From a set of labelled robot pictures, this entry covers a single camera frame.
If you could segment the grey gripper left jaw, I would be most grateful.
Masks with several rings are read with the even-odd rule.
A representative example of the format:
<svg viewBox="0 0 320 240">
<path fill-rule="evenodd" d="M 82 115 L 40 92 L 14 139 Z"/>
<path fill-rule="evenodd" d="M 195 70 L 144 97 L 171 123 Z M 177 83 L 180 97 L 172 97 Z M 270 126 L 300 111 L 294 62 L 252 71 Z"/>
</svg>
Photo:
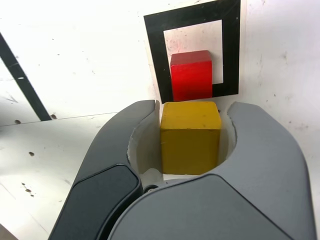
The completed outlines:
<svg viewBox="0 0 320 240">
<path fill-rule="evenodd" d="M 51 240 L 105 240 L 120 215 L 144 193 L 141 176 L 162 174 L 160 103 L 135 102 L 96 134 L 49 235 Z"/>
</svg>

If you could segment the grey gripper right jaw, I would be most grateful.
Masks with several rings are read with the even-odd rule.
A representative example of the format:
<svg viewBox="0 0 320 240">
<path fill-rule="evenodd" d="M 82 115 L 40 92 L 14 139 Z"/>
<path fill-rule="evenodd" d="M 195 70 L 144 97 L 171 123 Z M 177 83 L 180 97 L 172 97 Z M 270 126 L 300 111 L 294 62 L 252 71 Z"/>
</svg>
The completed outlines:
<svg viewBox="0 0 320 240">
<path fill-rule="evenodd" d="M 261 107 L 234 102 L 236 144 L 213 170 L 156 188 L 127 208 L 111 240 L 314 240 L 310 177 L 294 137 Z"/>
</svg>

